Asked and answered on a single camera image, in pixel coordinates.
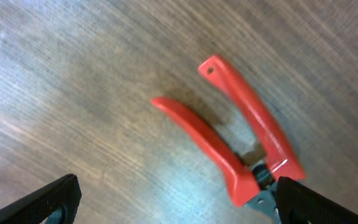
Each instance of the red-handled pliers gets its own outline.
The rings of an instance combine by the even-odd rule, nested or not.
[[[240,109],[265,149],[264,162],[274,179],[278,180],[281,176],[304,179],[305,173],[283,131],[239,72],[218,55],[207,59],[198,71]],[[227,191],[235,206],[243,206],[259,194],[260,187],[250,169],[192,110],[166,97],[156,97],[152,104],[181,126],[222,170]]]

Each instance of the brown wooden background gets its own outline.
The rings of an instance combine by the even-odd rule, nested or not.
[[[251,150],[197,74],[213,53],[272,110],[303,183],[358,213],[358,0],[0,1],[0,208],[74,173],[77,223],[265,223],[149,103],[181,100]]]

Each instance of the wooden table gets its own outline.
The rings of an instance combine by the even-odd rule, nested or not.
[[[358,213],[358,0],[0,1],[0,208],[74,173],[77,223],[265,223],[150,104],[181,100],[252,150],[197,74],[213,53],[282,125],[302,183]]]

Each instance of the handle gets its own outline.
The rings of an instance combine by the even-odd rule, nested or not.
[[[240,109],[266,150],[265,163],[276,180],[281,176],[304,179],[306,175],[280,126],[239,72],[218,55],[207,59],[198,71]]]
[[[259,193],[259,186],[252,172],[241,164],[219,135],[192,110],[166,97],[156,97],[152,100],[152,104],[181,126],[220,168],[226,181],[227,191],[235,206],[243,206]]]

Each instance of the pliers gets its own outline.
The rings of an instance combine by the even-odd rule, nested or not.
[[[241,207],[253,200],[260,203],[257,196],[269,191],[269,186],[271,191],[279,177],[304,179],[305,173],[280,126],[239,72],[219,55],[207,59],[198,71],[233,101],[250,124],[266,153],[259,171],[252,172],[245,166],[218,133],[184,104],[167,97],[155,97],[152,104],[181,126],[220,168],[233,204]],[[263,173],[270,175],[273,182],[262,185],[258,175]]]

